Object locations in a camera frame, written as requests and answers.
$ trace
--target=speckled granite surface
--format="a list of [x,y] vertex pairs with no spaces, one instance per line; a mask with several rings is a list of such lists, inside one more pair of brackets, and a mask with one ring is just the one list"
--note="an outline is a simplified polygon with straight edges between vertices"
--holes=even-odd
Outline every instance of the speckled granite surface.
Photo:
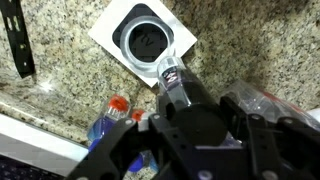
[[[136,107],[155,109],[157,89],[87,35],[109,2],[23,0],[37,68],[36,77],[24,80],[0,18],[1,113],[86,144],[103,98],[117,92]],[[198,38],[183,60],[213,96],[241,78],[303,109],[320,107],[319,1],[163,2]]]

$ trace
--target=black metal bracket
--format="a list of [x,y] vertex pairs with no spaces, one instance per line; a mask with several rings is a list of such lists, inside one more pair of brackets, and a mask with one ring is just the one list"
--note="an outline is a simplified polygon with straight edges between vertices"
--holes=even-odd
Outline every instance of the black metal bracket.
[[34,74],[35,65],[20,0],[1,0],[0,10],[19,75],[25,78]]

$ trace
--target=white object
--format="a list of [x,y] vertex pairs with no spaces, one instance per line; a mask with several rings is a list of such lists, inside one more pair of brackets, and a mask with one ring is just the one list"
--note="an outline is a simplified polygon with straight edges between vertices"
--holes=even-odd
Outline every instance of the white object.
[[307,113],[313,116],[317,121],[320,122],[320,108],[310,110]]
[[[171,28],[174,34],[175,56],[181,57],[197,41],[193,34],[159,0],[113,0],[88,34],[132,72],[134,71],[128,61],[123,57],[120,48],[114,44],[112,34],[131,9],[137,4],[147,5]],[[157,78],[145,77],[143,75],[138,76],[150,87],[154,86],[158,81]]]
[[76,143],[0,114],[0,154],[67,176],[88,154]]

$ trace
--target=granite countertop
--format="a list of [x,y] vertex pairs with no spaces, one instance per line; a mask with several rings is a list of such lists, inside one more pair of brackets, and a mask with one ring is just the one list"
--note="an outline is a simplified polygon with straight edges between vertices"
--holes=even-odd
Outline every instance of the granite countertop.
[[[87,34],[109,2],[23,0],[37,70],[23,80],[0,18],[1,113],[87,144],[88,125],[114,93],[155,110],[157,87]],[[198,38],[183,60],[212,96],[243,79],[302,109],[320,107],[319,1],[162,2]]]

